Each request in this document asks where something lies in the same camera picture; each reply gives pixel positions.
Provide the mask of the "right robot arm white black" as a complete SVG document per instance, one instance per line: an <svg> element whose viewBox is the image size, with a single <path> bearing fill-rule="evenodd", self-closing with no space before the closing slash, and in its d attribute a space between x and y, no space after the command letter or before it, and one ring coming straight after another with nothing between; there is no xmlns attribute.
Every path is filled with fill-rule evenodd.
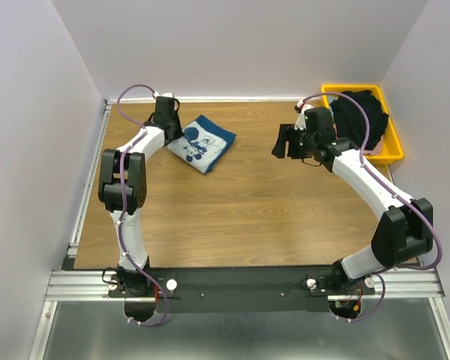
<svg viewBox="0 0 450 360"><path fill-rule="evenodd" d="M365 275L400 266L432 250L433 206L392 184L361 154L349 138L335 135L332 115L325 107L301 111L293 124L280 124L271 150L276 158L313 158L342 178L378 219L367 247L336 261L326 283L348 293Z"/></svg>

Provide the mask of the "blue t shirt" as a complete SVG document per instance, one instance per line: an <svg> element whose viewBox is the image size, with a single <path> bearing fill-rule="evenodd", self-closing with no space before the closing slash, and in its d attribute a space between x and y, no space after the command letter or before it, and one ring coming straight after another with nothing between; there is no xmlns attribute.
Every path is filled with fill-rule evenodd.
<svg viewBox="0 0 450 360"><path fill-rule="evenodd" d="M235 133L200 115L183 129L183 136L173 140L167 148L206 175L214 169L235 140Z"/></svg>

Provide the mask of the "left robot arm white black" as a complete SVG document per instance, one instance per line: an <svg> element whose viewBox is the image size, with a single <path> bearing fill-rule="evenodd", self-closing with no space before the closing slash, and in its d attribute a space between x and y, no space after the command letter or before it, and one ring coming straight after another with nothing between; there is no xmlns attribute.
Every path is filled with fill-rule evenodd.
<svg viewBox="0 0 450 360"><path fill-rule="evenodd" d="M141 209L147 196L146 161L181 135L176 110L170 115L154 111L139 125L132 139L101 155L98 198L112 218L117 235L117 284L135 296L144 296L151 288L166 295L162 286L146 273L149 255L143 244Z"/></svg>

